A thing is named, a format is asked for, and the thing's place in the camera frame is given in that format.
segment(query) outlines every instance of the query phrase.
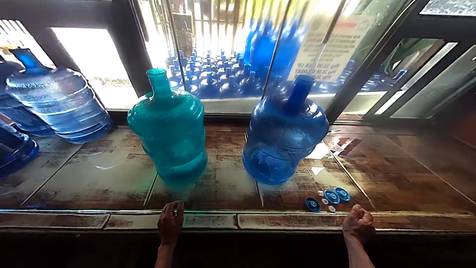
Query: paper notice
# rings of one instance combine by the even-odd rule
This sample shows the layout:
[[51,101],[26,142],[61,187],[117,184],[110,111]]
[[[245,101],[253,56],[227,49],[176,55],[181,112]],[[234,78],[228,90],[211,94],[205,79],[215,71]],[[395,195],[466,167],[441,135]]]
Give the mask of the paper notice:
[[293,81],[298,75],[307,74],[316,81],[334,82],[373,21],[373,17],[370,16],[349,16],[339,19],[321,53],[321,43],[329,29],[330,20],[314,19],[301,44],[288,80]]

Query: teal water bottle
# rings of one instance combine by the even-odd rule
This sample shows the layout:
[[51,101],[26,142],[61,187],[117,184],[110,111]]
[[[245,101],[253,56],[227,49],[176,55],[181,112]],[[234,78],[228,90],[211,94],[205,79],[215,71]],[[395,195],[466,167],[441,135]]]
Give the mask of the teal water bottle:
[[150,69],[147,76],[153,92],[129,110],[127,123],[164,181],[194,182],[208,160],[203,104],[186,91],[170,89],[164,69]]

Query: human arm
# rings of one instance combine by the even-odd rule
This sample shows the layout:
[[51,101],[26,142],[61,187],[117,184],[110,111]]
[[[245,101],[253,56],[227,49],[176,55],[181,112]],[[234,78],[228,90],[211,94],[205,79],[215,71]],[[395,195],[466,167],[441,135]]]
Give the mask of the human arm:
[[175,245],[183,224],[183,200],[168,203],[162,209],[157,222],[160,246],[155,268],[172,268]]
[[362,245],[363,241],[375,233],[372,224],[372,215],[360,205],[354,205],[344,219],[342,230],[347,245],[350,268],[374,268]]

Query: tiled countertop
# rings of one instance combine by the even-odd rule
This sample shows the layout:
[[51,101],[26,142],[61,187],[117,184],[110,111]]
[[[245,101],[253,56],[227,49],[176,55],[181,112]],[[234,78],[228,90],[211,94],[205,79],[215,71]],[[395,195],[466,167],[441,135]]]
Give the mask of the tiled countertop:
[[[468,184],[456,176],[464,162],[435,171],[432,165],[441,167],[443,160],[421,156],[426,146],[420,134],[333,126],[289,181],[266,186],[242,165],[245,131],[207,127],[207,169],[195,184],[182,188],[164,184],[130,130],[113,130],[84,145],[37,139],[39,157],[0,181],[0,231],[151,231],[160,209],[176,199],[185,201],[185,229],[339,231],[351,203],[337,205],[337,213],[326,212],[322,203],[321,213],[306,212],[304,206],[306,197],[320,200],[318,190],[336,186],[372,211],[381,231],[476,231],[471,195],[476,186],[459,189]],[[476,159],[472,149],[458,146],[440,150],[446,155],[468,150],[467,157]]]

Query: bottle cap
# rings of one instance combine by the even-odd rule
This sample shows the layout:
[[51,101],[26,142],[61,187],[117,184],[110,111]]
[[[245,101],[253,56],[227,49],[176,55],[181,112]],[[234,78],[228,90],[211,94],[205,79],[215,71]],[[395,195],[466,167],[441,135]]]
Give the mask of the bottle cap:
[[343,201],[349,201],[350,200],[350,194],[344,190],[341,187],[336,187],[334,188],[334,192],[337,194],[337,196],[343,200]]
[[319,212],[321,210],[321,206],[317,200],[312,197],[306,198],[305,204],[312,212]]
[[324,191],[324,197],[332,204],[339,204],[340,202],[339,196],[337,196],[337,194],[332,190]]

